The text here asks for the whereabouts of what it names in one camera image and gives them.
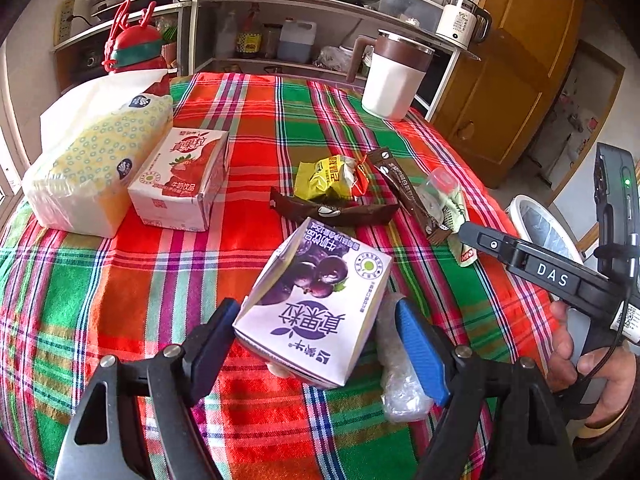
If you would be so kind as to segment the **white power strip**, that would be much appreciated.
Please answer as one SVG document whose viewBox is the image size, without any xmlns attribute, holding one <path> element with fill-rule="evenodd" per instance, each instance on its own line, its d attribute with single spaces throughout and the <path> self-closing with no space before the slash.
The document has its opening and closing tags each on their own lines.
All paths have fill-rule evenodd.
<svg viewBox="0 0 640 480">
<path fill-rule="evenodd" d="M 57 46 L 70 39 L 75 0 L 63 0 L 55 11 L 53 44 Z"/>
</svg>

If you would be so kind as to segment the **clear plastic wrap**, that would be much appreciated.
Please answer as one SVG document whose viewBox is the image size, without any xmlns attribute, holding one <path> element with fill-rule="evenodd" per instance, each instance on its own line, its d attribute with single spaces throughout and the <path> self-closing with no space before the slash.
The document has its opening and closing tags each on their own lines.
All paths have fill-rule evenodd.
<svg viewBox="0 0 640 480">
<path fill-rule="evenodd" d="M 388 292 L 382 299 L 375 321 L 376 351 L 383 367 L 381 400 L 387 420 L 420 422 L 427 418 L 434 401 L 425 394 L 407 351 L 402 344 L 395 322 L 399 292 Z"/>
</svg>

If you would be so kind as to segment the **red reindeer water bottle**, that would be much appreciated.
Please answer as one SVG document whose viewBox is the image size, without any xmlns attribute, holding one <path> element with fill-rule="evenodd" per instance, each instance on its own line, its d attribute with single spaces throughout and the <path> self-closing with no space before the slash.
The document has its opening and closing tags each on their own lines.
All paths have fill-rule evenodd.
<svg viewBox="0 0 640 480">
<path fill-rule="evenodd" d="M 151 1 L 138 24 L 129 23 L 130 0 L 121 3 L 104 46 L 102 65 L 108 74 L 134 70 L 167 70 L 162 55 L 163 39 L 151 25 L 156 2 Z"/>
</svg>

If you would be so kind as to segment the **white electric kettle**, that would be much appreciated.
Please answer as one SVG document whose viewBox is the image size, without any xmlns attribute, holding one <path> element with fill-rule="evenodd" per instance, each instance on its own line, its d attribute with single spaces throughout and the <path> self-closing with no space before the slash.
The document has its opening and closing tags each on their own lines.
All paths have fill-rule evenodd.
<svg viewBox="0 0 640 480">
<path fill-rule="evenodd" d="M 435 35 L 467 49 L 470 44 L 484 42 L 491 25 L 491 15 L 473 0 L 448 0 L 442 8 Z"/>
</svg>

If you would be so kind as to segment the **white jerrycan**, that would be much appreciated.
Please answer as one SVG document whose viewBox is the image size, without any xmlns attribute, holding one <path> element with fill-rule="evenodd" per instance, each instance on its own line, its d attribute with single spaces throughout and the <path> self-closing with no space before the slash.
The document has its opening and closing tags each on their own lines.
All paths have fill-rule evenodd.
<svg viewBox="0 0 640 480">
<path fill-rule="evenodd" d="M 317 24 L 287 18 L 282 25 L 277 50 L 279 61 L 306 64 L 317 35 Z"/>
</svg>

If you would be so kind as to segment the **yellow snack wrapper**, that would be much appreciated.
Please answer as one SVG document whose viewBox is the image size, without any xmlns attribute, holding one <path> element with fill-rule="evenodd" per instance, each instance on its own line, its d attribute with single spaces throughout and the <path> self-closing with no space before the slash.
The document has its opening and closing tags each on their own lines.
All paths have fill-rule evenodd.
<svg viewBox="0 0 640 480">
<path fill-rule="evenodd" d="M 302 200 L 351 200 L 365 196 L 368 188 L 369 178 L 363 162 L 345 155 L 332 155 L 298 165 L 294 195 Z"/>
</svg>

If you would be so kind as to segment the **translucent storage box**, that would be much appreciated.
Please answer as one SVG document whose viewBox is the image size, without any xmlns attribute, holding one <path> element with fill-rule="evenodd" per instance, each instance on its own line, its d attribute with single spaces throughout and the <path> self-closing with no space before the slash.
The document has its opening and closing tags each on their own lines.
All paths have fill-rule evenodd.
<svg viewBox="0 0 640 480">
<path fill-rule="evenodd" d="M 436 32 L 444 8 L 433 0 L 380 0 L 376 10 L 424 32 Z"/>
</svg>

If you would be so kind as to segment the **yellow tissue pack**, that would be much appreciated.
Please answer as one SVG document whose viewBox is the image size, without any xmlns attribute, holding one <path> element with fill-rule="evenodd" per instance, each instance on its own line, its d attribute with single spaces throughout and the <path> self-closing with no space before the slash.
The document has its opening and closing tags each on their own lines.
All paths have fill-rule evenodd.
<svg viewBox="0 0 640 480">
<path fill-rule="evenodd" d="M 22 189 L 40 226 L 115 236 L 131 202 L 128 185 L 172 126 L 167 70 L 89 80 L 40 116 L 42 153 Z"/>
</svg>

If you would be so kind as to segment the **clear plastic cup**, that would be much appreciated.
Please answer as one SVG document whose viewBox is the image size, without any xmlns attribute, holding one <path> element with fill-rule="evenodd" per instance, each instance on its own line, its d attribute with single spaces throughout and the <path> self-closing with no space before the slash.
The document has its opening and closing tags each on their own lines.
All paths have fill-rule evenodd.
<svg viewBox="0 0 640 480">
<path fill-rule="evenodd" d="M 459 191 L 458 179 L 444 167 L 435 168 L 416 188 L 424 209 L 438 224 L 454 221 L 454 216 L 461 214 L 457 203 Z"/>
</svg>

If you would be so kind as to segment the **white brown thermos jug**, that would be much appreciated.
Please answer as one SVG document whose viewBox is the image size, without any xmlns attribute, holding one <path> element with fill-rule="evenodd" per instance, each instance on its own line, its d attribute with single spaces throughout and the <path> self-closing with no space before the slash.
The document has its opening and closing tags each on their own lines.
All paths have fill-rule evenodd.
<svg viewBox="0 0 640 480">
<path fill-rule="evenodd" d="M 416 40 L 380 29 L 376 38 L 359 36 L 352 48 L 346 81 L 353 82 L 366 47 L 372 47 L 362 108 L 378 118 L 404 119 L 431 65 L 434 50 Z"/>
</svg>

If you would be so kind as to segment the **brown coffee stick packet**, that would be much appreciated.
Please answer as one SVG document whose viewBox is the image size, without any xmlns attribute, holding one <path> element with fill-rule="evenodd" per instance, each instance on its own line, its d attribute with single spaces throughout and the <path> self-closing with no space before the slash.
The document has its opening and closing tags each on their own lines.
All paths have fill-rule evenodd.
<svg viewBox="0 0 640 480">
<path fill-rule="evenodd" d="M 382 174 L 401 205 L 419 223 L 428 241 L 434 245 L 445 243 L 451 230 L 444 223 L 444 212 L 439 201 L 431 195 L 421 195 L 416 190 L 388 148 L 370 151 L 367 161 Z"/>
</svg>

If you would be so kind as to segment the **dark brown candy wrapper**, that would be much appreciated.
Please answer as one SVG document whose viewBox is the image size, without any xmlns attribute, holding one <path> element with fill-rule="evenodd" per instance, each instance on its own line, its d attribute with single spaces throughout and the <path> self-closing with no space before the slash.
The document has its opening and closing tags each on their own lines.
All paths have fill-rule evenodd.
<svg viewBox="0 0 640 480">
<path fill-rule="evenodd" d="M 386 226 L 399 210 L 398 203 L 371 205 L 326 205 L 281 194 L 270 188 L 269 206 L 281 217 L 302 224 L 307 219 L 327 226 L 358 228 L 358 226 Z"/>
</svg>

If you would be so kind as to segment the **white metal kitchen shelf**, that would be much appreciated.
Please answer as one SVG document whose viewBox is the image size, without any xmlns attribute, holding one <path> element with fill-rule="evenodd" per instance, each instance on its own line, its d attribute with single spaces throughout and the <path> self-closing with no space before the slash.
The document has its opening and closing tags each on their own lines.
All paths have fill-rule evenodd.
<svg viewBox="0 0 640 480">
<path fill-rule="evenodd" d="M 278 43 L 287 18 L 315 22 L 317 35 L 306 64 L 279 61 Z M 359 36 L 380 29 L 426 44 L 434 58 L 414 102 L 432 116 L 459 58 L 468 49 L 398 18 L 336 0 L 162 0 L 152 17 L 180 76 L 242 72 L 318 79 L 345 87 L 347 55 Z"/>
</svg>

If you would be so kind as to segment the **white trash bin with bag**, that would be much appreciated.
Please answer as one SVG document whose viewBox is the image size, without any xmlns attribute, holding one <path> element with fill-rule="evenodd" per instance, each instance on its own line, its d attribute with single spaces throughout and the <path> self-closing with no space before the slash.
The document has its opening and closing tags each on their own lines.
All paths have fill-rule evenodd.
<svg viewBox="0 0 640 480">
<path fill-rule="evenodd" d="M 582 263 L 582 256 L 567 230 L 545 206 L 533 198 L 522 194 L 515 196 L 506 213 L 523 240 Z"/>
</svg>

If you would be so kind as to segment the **strawberry milk carton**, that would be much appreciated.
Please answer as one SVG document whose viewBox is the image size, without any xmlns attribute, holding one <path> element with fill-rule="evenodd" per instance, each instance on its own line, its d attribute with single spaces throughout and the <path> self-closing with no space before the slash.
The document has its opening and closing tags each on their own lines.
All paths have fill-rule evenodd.
<svg viewBox="0 0 640 480">
<path fill-rule="evenodd" d="M 228 139 L 224 130 L 171 128 L 128 186 L 142 223 L 207 230 L 228 170 Z"/>
</svg>

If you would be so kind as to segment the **red green plaid tablecloth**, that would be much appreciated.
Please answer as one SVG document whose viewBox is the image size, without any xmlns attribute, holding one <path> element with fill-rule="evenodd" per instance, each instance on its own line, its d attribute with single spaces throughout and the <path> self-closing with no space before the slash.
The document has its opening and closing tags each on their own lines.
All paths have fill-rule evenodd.
<svg viewBox="0 0 640 480">
<path fill-rule="evenodd" d="M 18 205 L 1 233 L 1 433 L 17 463 L 53 476 L 73 410 L 101 356 L 133 361 L 182 341 L 221 299 L 242 299 L 292 224 L 269 193 L 292 190 L 298 165 L 388 148 L 411 180 L 444 167 L 474 221 L 511 231 L 482 182 L 417 114 L 383 122 L 352 92 L 275 76 L 202 73 L 171 88 L 175 122 L 228 132 L 230 162 L 201 233 L 146 226 L 130 212 L 117 235 L 40 226 Z M 367 344 L 344 388 L 271 375 L 241 346 L 194 418 L 227 479 L 409 479 L 437 424 L 393 425 L 382 368 Z"/>
</svg>

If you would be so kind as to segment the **purple blueberry milk carton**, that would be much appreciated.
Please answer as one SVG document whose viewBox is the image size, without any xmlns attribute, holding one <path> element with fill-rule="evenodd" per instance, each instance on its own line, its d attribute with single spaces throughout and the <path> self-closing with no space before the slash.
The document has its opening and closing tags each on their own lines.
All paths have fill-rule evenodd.
<svg viewBox="0 0 640 480">
<path fill-rule="evenodd" d="M 393 258 L 306 219 L 269 258 L 233 323 L 241 344 L 320 388 L 346 385 Z"/>
</svg>

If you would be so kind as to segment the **wooden door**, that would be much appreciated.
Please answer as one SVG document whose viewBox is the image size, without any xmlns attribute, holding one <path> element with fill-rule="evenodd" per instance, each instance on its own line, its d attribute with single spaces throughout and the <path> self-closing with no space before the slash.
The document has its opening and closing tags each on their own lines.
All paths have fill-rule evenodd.
<svg viewBox="0 0 640 480">
<path fill-rule="evenodd" d="M 480 0 L 487 39 L 461 55 L 433 124 L 495 188 L 533 139 L 573 58 L 585 0 Z"/>
</svg>

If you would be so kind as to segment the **green white paper packet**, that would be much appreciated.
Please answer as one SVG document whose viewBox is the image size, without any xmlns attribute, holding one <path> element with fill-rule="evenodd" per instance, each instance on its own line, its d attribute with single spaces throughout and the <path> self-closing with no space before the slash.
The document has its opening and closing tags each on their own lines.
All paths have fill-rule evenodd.
<svg viewBox="0 0 640 480">
<path fill-rule="evenodd" d="M 470 220 L 462 189 L 457 186 L 448 194 L 440 194 L 440 197 L 442 198 L 444 225 L 450 229 L 450 234 L 447 237 L 449 250 L 458 266 L 462 268 L 472 266 L 477 260 L 477 251 L 470 245 L 463 243 L 459 237 L 462 224 Z"/>
</svg>

